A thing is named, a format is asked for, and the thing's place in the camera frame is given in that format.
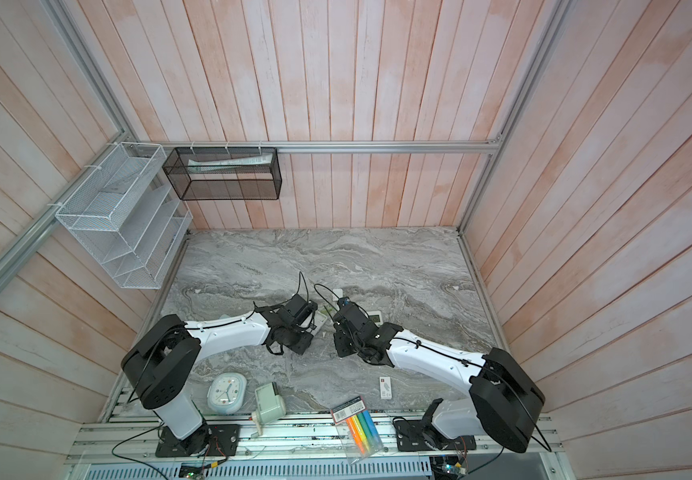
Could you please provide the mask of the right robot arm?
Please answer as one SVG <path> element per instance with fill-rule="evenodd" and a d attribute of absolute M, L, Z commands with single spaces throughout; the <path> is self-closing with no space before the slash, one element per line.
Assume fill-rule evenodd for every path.
<path fill-rule="evenodd" d="M 527 451 L 545 395 L 508 351 L 453 349 L 397 324 L 377 325 L 346 297 L 337 305 L 333 321 L 339 356 L 357 355 L 370 365 L 421 373 L 468 396 L 435 400 L 424 417 L 431 432 L 447 439 L 486 434 L 507 450 Z"/>

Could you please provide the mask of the white air conditioner remote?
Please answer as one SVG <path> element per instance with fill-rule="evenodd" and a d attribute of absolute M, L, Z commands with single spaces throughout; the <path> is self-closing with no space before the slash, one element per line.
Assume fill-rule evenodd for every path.
<path fill-rule="evenodd" d="M 377 326 L 380 326 L 383 323 L 383 318 L 380 311 L 369 311 L 368 318 Z"/>

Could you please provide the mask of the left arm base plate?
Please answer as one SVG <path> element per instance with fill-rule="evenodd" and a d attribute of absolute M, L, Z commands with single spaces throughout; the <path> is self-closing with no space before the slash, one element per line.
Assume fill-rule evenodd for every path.
<path fill-rule="evenodd" d="M 164 426 L 159 434 L 155 457 L 231 457 L 236 454 L 239 433 L 239 424 L 204 423 L 190 436 L 180 440 L 169 427 Z"/>

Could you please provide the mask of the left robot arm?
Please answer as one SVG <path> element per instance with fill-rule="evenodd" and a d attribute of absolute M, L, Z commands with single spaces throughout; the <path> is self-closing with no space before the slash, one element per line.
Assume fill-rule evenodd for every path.
<path fill-rule="evenodd" d="M 277 344 L 277 356 L 303 354 L 313 340 L 318 304 L 299 294 L 283 303 L 255 306 L 245 314 L 210 321 L 160 318 L 128 351 L 121 368 L 142 407 L 163 422 L 179 441 L 192 440 L 207 427 L 184 386 L 200 361 L 241 347 Z"/>

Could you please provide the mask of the red white remote control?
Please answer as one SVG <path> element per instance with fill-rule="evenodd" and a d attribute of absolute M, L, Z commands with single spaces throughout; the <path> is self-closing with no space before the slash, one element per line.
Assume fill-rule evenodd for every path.
<path fill-rule="evenodd" d="M 332 317 L 333 313 L 329 306 L 320 306 L 314 315 L 315 328 L 312 331 L 312 334 L 317 336 L 323 328 L 332 323 Z"/>

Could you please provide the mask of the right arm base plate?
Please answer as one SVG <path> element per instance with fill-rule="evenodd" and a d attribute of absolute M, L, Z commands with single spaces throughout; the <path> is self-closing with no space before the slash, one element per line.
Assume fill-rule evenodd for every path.
<path fill-rule="evenodd" d="M 476 449 L 473 436 L 459 436 L 449 439 L 424 420 L 408 420 L 402 416 L 392 418 L 397 448 L 401 452 L 420 452 L 431 450 L 456 450 L 468 452 Z"/>

